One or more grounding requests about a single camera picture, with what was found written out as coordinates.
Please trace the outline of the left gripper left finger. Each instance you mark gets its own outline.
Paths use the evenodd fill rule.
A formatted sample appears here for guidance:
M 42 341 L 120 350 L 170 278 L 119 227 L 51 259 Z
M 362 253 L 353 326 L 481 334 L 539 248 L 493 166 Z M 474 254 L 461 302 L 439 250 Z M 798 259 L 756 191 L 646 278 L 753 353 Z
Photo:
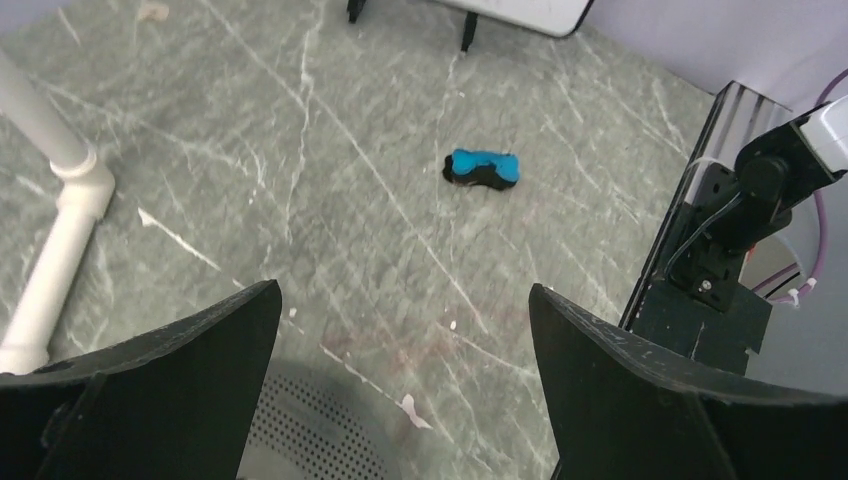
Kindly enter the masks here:
M 5 479 L 233 479 L 282 310 L 265 280 L 163 327 L 1 377 Z

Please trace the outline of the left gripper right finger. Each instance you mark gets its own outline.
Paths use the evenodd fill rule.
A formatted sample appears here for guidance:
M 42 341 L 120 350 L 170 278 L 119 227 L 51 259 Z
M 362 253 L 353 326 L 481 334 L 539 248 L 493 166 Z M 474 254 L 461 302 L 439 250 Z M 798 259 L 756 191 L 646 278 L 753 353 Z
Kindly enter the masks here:
M 535 284 L 557 479 L 843 479 L 845 397 L 718 370 Z

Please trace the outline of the black framed whiteboard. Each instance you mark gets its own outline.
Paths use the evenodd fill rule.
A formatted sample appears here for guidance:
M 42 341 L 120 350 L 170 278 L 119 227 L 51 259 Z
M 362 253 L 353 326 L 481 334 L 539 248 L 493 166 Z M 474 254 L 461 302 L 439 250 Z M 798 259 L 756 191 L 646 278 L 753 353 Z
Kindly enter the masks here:
M 438 0 L 438 3 L 555 38 L 577 30 L 592 5 L 591 0 Z

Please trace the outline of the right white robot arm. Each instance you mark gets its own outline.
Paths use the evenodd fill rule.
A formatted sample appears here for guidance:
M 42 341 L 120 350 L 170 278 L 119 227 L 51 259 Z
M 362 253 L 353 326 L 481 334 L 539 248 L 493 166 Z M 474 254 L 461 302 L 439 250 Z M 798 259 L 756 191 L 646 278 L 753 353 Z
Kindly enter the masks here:
M 785 228 L 793 208 L 847 172 L 847 99 L 841 97 L 745 145 L 730 182 L 704 179 L 710 199 L 697 206 L 663 270 L 687 295 L 726 311 L 747 253 Z

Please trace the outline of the blue whiteboard eraser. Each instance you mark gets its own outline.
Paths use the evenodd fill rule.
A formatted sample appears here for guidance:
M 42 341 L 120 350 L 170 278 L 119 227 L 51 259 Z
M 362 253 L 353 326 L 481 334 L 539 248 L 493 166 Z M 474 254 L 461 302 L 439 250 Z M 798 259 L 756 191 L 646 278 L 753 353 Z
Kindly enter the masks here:
M 505 191 L 520 180 L 519 160 L 512 153 L 455 149 L 444 158 L 442 177 L 455 185 Z

